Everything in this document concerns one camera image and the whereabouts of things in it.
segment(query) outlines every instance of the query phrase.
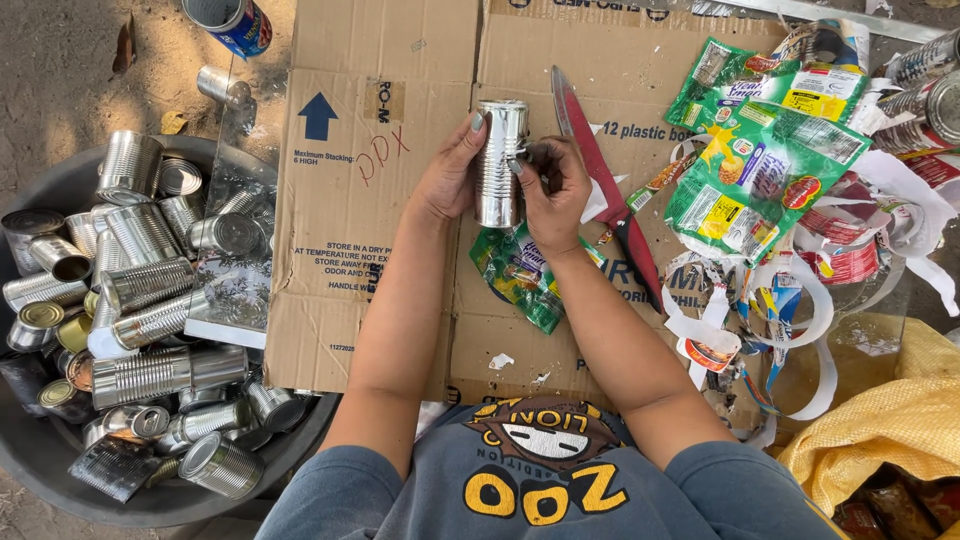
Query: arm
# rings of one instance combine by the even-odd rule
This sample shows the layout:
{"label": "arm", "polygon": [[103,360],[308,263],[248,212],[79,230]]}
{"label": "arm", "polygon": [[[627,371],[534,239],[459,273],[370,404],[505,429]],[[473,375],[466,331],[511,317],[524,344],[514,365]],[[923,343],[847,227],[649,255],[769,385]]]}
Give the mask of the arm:
{"label": "arm", "polygon": [[474,113],[464,120],[441,145],[407,203],[357,337],[347,391],[321,451],[341,445],[369,448],[406,480],[440,327],[447,233],[450,222],[473,203],[468,166],[485,137],[483,116]]}
{"label": "arm", "polygon": [[[670,348],[590,261],[577,231],[590,181],[576,143],[549,137],[522,168],[531,236],[547,259],[590,373],[620,411],[640,451],[659,468],[706,441],[735,441]],[[544,193],[540,173],[550,180]]]}

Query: green juice pouch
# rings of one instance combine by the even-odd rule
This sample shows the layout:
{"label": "green juice pouch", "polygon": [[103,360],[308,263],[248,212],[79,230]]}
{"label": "green juice pouch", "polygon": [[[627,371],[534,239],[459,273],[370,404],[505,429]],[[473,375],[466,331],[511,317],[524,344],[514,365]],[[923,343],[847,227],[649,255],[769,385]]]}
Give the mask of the green juice pouch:
{"label": "green juice pouch", "polygon": [[681,178],[664,219],[689,249],[754,266],[870,143],[835,122],[747,98]]}
{"label": "green juice pouch", "polygon": [[869,35],[863,25],[823,19],[800,25],[770,56],[711,37],[666,119],[712,135],[753,96],[846,123],[870,82]]}
{"label": "green juice pouch", "polygon": [[[597,266],[605,259],[583,238],[580,243]],[[530,322],[550,334],[566,315],[557,281],[527,231],[527,222],[515,229],[484,229],[470,259],[498,297],[523,311]]]}

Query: hand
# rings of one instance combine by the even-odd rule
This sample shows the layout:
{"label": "hand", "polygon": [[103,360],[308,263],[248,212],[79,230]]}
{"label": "hand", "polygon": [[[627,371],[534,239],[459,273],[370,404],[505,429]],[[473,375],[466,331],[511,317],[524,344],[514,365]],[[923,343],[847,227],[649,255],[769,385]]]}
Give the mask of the hand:
{"label": "hand", "polygon": [[421,205],[444,221],[460,217],[473,206],[475,178],[470,162],[486,140],[483,115],[473,112],[440,145],[410,203]]}
{"label": "hand", "polygon": [[508,164],[515,173],[520,171],[530,235],[547,259],[582,249],[578,231],[590,196],[590,178],[576,141],[549,136],[528,146],[527,152],[531,162],[510,160]]}

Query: gray t-shirt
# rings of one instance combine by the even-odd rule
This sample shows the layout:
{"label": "gray t-shirt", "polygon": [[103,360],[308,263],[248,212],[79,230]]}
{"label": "gray t-shirt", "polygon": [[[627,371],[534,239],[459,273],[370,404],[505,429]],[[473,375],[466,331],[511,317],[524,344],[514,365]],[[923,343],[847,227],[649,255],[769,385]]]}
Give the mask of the gray t-shirt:
{"label": "gray t-shirt", "polygon": [[527,398],[454,411],[414,447],[327,449],[300,468],[257,540],[846,538],[768,455],[688,448],[661,472],[616,417]]}

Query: knife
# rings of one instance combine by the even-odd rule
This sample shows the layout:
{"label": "knife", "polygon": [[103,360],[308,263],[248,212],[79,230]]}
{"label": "knife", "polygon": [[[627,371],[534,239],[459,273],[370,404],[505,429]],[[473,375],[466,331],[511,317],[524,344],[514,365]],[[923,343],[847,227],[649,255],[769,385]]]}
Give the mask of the knife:
{"label": "knife", "polygon": [[593,219],[606,223],[613,230],[620,249],[627,259],[627,266],[634,272],[637,283],[647,289],[647,301],[658,312],[663,313],[663,296],[660,290],[660,272],[654,263],[650,246],[643,231],[634,219],[627,203],[623,200],[610,168],[600,153],[600,146],[593,136],[584,110],[577,101],[577,94],[573,86],[566,79],[564,73],[556,65],[551,74],[553,86],[553,104],[557,108],[557,120],[560,122],[560,132],[563,135],[572,135],[580,145],[580,153],[584,157],[584,166],[587,174],[598,184],[607,200],[607,209],[600,212]]}

